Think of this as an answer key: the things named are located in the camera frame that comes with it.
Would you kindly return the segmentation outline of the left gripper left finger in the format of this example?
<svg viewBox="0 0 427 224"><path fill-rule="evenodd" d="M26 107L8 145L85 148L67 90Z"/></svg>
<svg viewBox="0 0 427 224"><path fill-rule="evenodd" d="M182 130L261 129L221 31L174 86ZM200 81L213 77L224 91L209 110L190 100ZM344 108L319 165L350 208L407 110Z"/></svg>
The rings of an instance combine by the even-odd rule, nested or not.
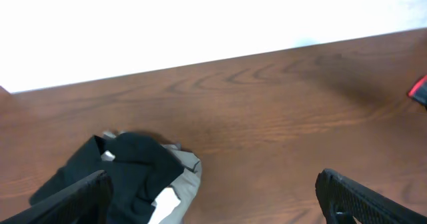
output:
<svg viewBox="0 0 427 224"><path fill-rule="evenodd" d="M1 224L104 224L112 197L111 177L99 170Z"/></svg>

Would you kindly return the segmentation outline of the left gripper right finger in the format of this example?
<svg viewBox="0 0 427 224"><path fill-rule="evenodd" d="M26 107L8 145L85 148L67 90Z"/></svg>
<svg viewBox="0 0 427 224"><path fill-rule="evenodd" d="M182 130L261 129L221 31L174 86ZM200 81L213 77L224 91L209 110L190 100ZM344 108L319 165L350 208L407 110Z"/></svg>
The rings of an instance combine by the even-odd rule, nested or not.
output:
<svg viewBox="0 0 427 224"><path fill-rule="evenodd" d="M315 184L327 224L419 224L426 217L341 175L333 169L318 174Z"/></svg>

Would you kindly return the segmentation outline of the black t-shirt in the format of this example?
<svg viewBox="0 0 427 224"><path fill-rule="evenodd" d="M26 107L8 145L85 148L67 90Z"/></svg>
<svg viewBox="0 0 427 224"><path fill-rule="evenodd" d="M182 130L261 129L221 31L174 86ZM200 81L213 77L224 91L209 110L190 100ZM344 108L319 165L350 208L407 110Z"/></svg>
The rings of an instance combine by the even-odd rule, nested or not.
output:
<svg viewBox="0 0 427 224"><path fill-rule="evenodd" d="M114 223L148 223L151 204L183 173L182 164L155 139L139 133L94 135L29 199L35 205L84 177L104 170L113 183L108 217Z"/></svg>

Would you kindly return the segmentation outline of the black shorts red waistband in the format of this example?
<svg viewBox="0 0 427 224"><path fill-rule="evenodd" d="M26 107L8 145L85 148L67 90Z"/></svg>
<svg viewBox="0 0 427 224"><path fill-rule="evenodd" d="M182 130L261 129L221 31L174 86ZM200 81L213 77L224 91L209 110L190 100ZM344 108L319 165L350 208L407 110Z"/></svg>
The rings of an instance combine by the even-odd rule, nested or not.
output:
<svg viewBox="0 0 427 224"><path fill-rule="evenodd" d="M407 92L407 96L411 100L417 102L424 108L426 108L426 104L427 104L426 80L427 80L427 76L423 75L413 84L413 86Z"/></svg>

